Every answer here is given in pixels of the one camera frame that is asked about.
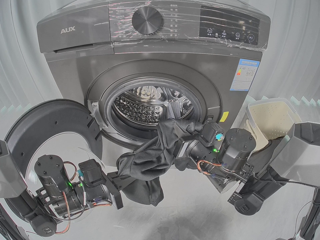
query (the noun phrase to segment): qr code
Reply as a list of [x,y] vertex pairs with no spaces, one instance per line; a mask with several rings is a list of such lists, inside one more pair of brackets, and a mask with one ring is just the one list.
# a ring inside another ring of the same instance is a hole
[[253,77],[256,73],[256,69],[252,67],[248,67],[245,76],[246,77]]

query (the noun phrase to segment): yellow warning sticker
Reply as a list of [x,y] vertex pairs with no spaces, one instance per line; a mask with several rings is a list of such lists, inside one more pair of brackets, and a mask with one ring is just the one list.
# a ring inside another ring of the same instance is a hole
[[222,118],[220,119],[220,122],[226,121],[228,117],[229,111],[223,112]]

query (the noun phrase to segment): aux logo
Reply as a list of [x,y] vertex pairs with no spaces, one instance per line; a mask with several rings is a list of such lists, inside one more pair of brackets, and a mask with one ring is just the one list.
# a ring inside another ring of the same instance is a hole
[[60,33],[60,34],[66,33],[66,32],[70,32],[70,31],[72,31],[72,30],[75,30],[75,26],[71,26],[71,27],[66,28],[66,29],[63,28],[63,29],[61,30],[61,33]]

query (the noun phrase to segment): plastic wrap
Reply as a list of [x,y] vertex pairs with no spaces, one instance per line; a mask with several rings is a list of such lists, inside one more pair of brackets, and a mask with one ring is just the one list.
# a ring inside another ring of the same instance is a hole
[[[162,16],[161,26],[152,34],[141,34],[132,25],[134,12],[145,6],[154,7]],[[143,43],[148,39],[221,43],[263,52],[267,48],[270,18],[257,12],[199,0],[113,2],[109,3],[111,41],[114,46]]]

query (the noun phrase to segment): control panel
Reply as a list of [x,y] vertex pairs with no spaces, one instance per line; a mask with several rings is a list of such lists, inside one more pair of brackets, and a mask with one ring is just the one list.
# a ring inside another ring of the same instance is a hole
[[[257,48],[261,34],[258,17],[245,10],[198,1],[109,3],[111,41],[185,39],[225,43],[229,40],[234,46]],[[265,39],[268,40],[268,35],[261,39],[262,47],[266,47]]]
[[258,44],[260,20],[227,8],[202,5],[199,37]]

